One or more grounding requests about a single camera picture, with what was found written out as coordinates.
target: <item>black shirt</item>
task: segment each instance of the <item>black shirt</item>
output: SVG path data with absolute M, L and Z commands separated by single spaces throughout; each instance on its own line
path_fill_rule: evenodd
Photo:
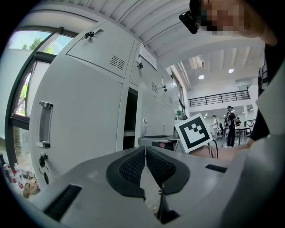
M 275 47 L 265 45 L 265 62 L 258 72 L 258 96 L 260 96 L 274 78 L 284 60 L 284 56 L 284 44 L 282 43 L 282 40 L 278 40 L 278 44 Z M 268 127 L 258 110 L 256 122 L 250 138 L 256 141 L 266 137 L 268 134 Z
M 237 120 L 236 126 L 239 126 L 240 124 L 241 124 L 241 121 L 240 121 L 240 120 Z
M 231 127 L 234 127 L 235 128 L 235 122 L 234 122 L 234 120 L 233 119 L 235 119 L 236 118 L 236 116 L 234 115 L 234 113 L 230 113 L 230 114 L 228 114 L 228 112 L 227 112 L 227 115 L 228 115 L 228 117 L 230 118 L 230 120 L 231 120 Z

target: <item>locker door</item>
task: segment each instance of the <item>locker door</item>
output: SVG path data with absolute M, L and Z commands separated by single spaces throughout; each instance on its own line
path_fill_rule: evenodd
M 51 183 L 83 161 L 116 151 L 121 96 L 122 84 L 101 72 L 67 56 L 54 60 L 38 87 L 29 125 L 31 157 L 42 189 L 41 153 L 49 157 Z M 52 111 L 40 102 L 52 104 Z M 46 135 L 49 148 L 41 140 Z
M 100 30 L 102 33 L 98 37 L 92 40 L 81 39 L 67 54 L 100 66 L 124 78 L 134 38 L 110 22 L 103 23 L 93 32 L 96 34 Z
M 166 105 L 170 108 L 173 107 L 173 88 L 172 88 L 172 78 L 170 75 L 162 68 L 159 68 L 160 77 L 163 77 L 163 84 L 166 86 L 167 91 L 165 92 L 164 89 L 159 90 L 159 99 L 163 101 Z
M 162 134 L 158 113 L 160 113 L 159 103 L 157 99 L 147 89 L 143 92 L 142 97 L 142 135 L 152 136 Z M 147 130 L 145 134 L 145 123 L 143 119 L 147 120 Z
M 137 67 L 137 57 L 139 54 L 140 43 L 137 44 L 136 54 L 134 57 L 133 68 L 131 72 L 130 82 L 138 86 L 140 83 L 144 83 L 151 93 L 159 98 L 159 88 L 160 88 L 160 80 L 158 72 L 143 58 L 141 58 L 141 62 L 143 68 L 139 69 Z
M 159 123 L 160 128 L 163 132 L 163 124 L 164 124 L 164 134 L 170 135 L 173 134 L 173 128 L 174 128 L 174 112 L 171 110 L 170 107 L 167 107 L 164 103 L 159 104 L 160 107 L 160 117 L 159 117 Z

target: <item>tree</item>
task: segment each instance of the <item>tree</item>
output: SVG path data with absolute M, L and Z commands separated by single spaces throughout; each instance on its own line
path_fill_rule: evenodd
M 36 38 L 34 39 L 33 43 L 28 47 L 29 50 L 34 50 L 34 49 L 36 49 L 36 47 L 37 47 L 42 41 L 43 41 L 42 38 L 36 37 Z
M 27 47 L 28 47 L 29 50 L 34 50 L 42 41 L 43 41 L 43 39 L 41 37 L 36 37 L 34 39 L 33 43 L 29 47 L 26 44 L 24 44 L 22 46 L 22 49 L 27 49 Z M 47 47 L 44 52 L 49 53 L 49 54 L 54 54 L 52 45 Z
M 23 100 L 26 97 L 27 88 L 28 88 L 28 84 L 24 84 L 23 89 L 22 89 L 21 94 L 20 94 L 20 100 Z

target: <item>railing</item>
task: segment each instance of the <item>railing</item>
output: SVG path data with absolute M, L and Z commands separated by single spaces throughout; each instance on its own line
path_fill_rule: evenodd
M 247 90 L 189 99 L 190 107 L 250 99 Z

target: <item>bottle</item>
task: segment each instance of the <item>bottle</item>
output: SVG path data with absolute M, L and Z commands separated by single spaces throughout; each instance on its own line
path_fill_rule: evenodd
M 12 179 L 10 178 L 10 174 L 9 174 L 8 165 L 6 163 L 3 165 L 3 169 L 4 169 L 5 175 L 7 179 L 9 180 L 9 182 L 12 182 Z
M 177 120 L 182 120 L 182 111 L 177 111 Z
M 16 181 L 17 181 L 17 183 L 19 185 L 19 188 L 24 188 L 23 182 L 21 180 L 21 177 L 19 176 L 19 174 L 17 173 L 16 170 L 14 171 L 14 174 L 15 174 Z
M 17 171 L 17 174 L 21 178 L 21 181 L 24 182 L 24 177 L 21 171 L 21 167 L 17 163 L 14 164 L 14 170 Z
M 0 154 L 0 160 L 1 160 L 1 166 L 3 166 L 4 164 L 6 164 L 6 162 L 4 161 L 3 154 Z
M 15 175 L 14 175 L 12 169 L 10 168 L 10 166 L 8 166 L 8 171 L 9 171 L 9 175 L 10 175 L 10 178 L 11 178 L 12 182 L 13 183 L 17 183 Z

